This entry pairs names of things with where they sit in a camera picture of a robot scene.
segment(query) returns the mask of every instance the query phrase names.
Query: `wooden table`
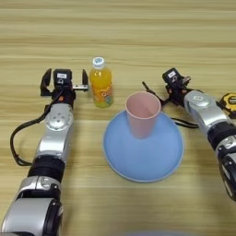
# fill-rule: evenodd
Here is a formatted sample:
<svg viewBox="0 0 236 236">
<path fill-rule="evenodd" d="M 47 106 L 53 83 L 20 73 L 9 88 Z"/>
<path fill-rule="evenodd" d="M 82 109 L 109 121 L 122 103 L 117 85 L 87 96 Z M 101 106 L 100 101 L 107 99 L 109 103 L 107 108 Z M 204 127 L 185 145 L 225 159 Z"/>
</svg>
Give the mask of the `wooden table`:
<svg viewBox="0 0 236 236">
<path fill-rule="evenodd" d="M 115 103 L 75 103 L 75 134 L 63 181 L 64 235 L 110 236 L 135 230 L 176 230 L 197 235 L 236 234 L 236 205 L 226 195 L 217 158 L 198 130 L 181 128 L 180 168 L 159 183 L 129 182 L 108 166 L 102 136 L 145 80 L 167 97 L 161 75 L 171 66 L 192 77 L 190 86 L 217 99 L 235 91 L 236 2 L 206 0 L 2 0 L 0 2 L 0 219 L 29 168 L 9 150 L 13 129 L 41 114 L 41 76 L 49 67 L 82 69 L 102 55 L 112 69 Z M 170 105 L 169 116 L 190 119 Z M 17 150 L 32 160 L 43 124 L 23 131 Z"/>
</svg>

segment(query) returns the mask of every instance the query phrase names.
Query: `wire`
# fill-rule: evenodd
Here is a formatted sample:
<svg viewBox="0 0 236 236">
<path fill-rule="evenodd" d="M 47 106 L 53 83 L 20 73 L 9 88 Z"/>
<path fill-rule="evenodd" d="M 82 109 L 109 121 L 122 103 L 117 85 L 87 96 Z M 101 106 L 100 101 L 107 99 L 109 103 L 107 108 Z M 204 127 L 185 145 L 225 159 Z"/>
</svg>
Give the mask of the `wire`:
<svg viewBox="0 0 236 236">
<path fill-rule="evenodd" d="M 149 93 L 153 94 L 154 96 L 156 96 L 160 100 L 160 103 L 161 103 L 162 107 L 165 106 L 168 102 L 171 101 L 170 98 L 168 98 L 166 100 L 162 100 L 153 90 L 151 90 L 149 88 L 149 86 L 144 81 L 142 82 L 142 84 L 145 87 L 146 92 L 149 92 Z M 179 118 L 172 118 L 172 120 L 175 121 L 175 123 L 177 125 L 185 127 L 185 128 L 190 128 L 190 129 L 197 129 L 198 128 L 197 124 L 193 124 L 193 123 L 187 122 L 187 121 L 179 119 Z"/>
<path fill-rule="evenodd" d="M 177 125 L 185 127 L 185 128 L 190 128 L 190 129 L 197 129 L 198 128 L 197 124 L 193 124 L 193 123 L 187 122 L 187 121 L 179 119 L 179 118 L 172 118 L 172 120 L 175 121 L 175 123 Z"/>
<path fill-rule="evenodd" d="M 34 120 L 31 120 L 31 121 L 28 121 L 28 122 L 25 122 L 21 125 L 19 125 L 14 131 L 13 133 L 11 134 L 11 137 L 10 137 L 10 148 L 11 148 L 11 153 L 13 155 L 13 158 L 14 160 L 16 161 L 16 163 L 19 165 L 19 166 L 30 166 L 31 163 L 30 162 L 27 162 L 25 160 L 23 160 L 19 154 L 16 152 L 15 150 L 15 147 L 14 147 L 14 137 L 15 135 L 22 129 L 25 129 L 27 127 L 30 127 L 34 124 L 38 124 L 40 123 L 41 121 L 43 121 L 45 119 L 45 117 L 47 116 L 47 114 L 49 113 L 50 109 L 52 108 L 52 106 L 54 105 L 54 103 L 60 98 L 60 96 L 62 95 L 62 93 L 64 92 L 64 90 L 62 89 L 59 94 L 55 97 L 55 99 L 46 107 L 44 113 L 34 119 Z"/>
</svg>

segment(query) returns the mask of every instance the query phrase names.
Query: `pink cup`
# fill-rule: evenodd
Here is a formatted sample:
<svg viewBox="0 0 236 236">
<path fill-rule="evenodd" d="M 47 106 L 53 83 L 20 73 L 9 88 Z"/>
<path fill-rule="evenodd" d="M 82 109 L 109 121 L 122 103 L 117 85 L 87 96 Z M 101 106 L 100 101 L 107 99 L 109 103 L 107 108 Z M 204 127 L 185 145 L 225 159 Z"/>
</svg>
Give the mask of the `pink cup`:
<svg viewBox="0 0 236 236">
<path fill-rule="evenodd" d="M 159 99 L 148 92 L 137 92 L 127 99 L 125 108 L 132 134 L 137 138 L 148 137 L 161 109 Z"/>
</svg>

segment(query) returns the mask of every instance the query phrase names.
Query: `orange juice bottle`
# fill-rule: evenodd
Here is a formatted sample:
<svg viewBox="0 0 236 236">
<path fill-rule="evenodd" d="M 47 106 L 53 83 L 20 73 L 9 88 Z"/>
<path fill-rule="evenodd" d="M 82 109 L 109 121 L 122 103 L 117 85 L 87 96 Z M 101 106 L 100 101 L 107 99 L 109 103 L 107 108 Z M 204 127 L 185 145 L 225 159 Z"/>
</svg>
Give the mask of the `orange juice bottle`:
<svg viewBox="0 0 236 236">
<path fill-rule="evenodd" d="M 97 107 L 106 108 L 112 105 L 112 71 L 105 66 L 102 57 L 92 60 L 93 68 L 89 73 L 92 86 L 93 100 Z"/>
</svg>

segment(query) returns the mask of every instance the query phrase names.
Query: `light blue plate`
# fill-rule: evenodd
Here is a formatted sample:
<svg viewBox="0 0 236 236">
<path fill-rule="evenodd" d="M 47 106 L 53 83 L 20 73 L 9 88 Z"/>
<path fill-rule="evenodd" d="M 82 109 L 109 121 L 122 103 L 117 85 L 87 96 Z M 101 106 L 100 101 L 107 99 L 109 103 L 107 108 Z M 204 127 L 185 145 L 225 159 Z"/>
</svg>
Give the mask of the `light blue plate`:
<svg viewBox="0 0 236 236">
<path fill-rule="evenodd" d="M 107 126 L 103 147 L 109 165 L 124 178 L 155 182 L 171 175 L 183 156 L 183 139 L 176 124 L 161 112 L 152 134 L 137 139 L 131 134 L 126 112 Z"/>
</svg>

